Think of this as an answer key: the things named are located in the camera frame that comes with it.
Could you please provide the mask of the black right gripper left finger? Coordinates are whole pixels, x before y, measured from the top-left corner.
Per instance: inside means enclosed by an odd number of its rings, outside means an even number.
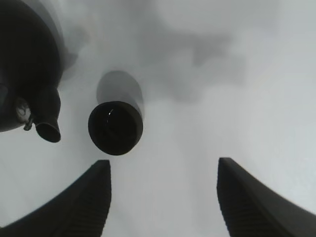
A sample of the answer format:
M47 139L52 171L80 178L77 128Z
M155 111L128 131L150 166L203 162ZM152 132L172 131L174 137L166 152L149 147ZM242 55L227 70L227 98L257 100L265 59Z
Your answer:
M111 166L95 162L51 201L1 228L2 237L100 237L111 205Z

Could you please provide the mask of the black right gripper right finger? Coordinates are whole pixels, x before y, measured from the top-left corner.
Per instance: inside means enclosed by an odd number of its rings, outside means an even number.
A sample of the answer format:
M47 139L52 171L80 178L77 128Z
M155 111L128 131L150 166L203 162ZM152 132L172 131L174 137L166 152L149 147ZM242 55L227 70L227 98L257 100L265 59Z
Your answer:
M314 237L316 216L265 186L231 158L219 158L217 197L232 237Z

